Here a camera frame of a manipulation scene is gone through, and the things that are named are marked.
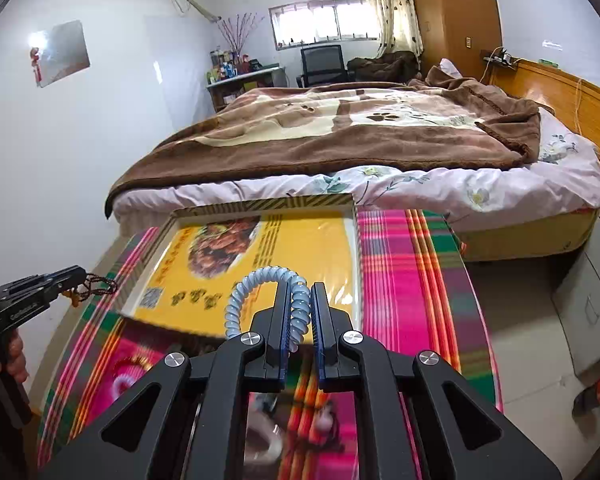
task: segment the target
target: white nightstand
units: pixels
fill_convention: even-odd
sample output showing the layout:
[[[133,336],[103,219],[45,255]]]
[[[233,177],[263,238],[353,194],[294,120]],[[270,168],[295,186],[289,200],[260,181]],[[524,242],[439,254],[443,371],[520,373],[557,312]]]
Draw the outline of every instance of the white nightstand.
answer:
[[[554,303],[579,374],[600,359],[600,217]]]

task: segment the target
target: decorative branch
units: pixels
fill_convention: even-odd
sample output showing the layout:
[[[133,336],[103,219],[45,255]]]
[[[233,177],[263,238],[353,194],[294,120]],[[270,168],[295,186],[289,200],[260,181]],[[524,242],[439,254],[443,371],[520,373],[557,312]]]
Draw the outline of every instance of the decorative branch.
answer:
[[[231,47],[231,50],[240,56],[247,38],[256,28],[258,28],[258,25],[262,20],[264,20],[264,16],[258,19],[257,13],[252,14],[249,12],[247,14],[245,12],[242,16],[238,13],[235,16],[235,26],[232,23],[231,18],[229,18],[228,20],[222,20],[221,23],[218,23],[218,28]]]

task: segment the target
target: white pillow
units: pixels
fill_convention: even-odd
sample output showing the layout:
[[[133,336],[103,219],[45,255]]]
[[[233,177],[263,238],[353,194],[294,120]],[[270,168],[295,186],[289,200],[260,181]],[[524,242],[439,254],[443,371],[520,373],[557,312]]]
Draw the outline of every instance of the white pillow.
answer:
[[[440,61],[440,70],[454,79],[460,79],[462,77],[462,74],[446,57],[443,57]]]

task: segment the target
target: black mesh chair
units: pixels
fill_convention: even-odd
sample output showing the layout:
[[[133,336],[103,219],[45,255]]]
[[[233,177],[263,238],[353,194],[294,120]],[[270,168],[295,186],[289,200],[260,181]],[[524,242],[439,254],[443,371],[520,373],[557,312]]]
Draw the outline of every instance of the black mesh chair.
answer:
[[[349,81],[339,45],[311,46],[301,54],[303,74],[296,77],[298,88]]]

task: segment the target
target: desk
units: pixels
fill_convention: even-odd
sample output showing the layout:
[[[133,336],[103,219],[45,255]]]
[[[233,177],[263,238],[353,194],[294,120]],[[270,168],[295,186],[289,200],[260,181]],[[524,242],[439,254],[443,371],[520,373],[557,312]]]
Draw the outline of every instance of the desk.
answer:
[[[265,68],[263,70],[256,70],[256,72],[240,74],[229,79],[222,79],[222,81],[216,81],[207,85],[206,89],[211,94],[211,100],[214,103],[216,113],[224,110],[227,106],[224,102],[224,97],[238,95],[244,89],[245,83],[257,83],[261,88],[272,86],[286,88],[285,68],[283,66]]]

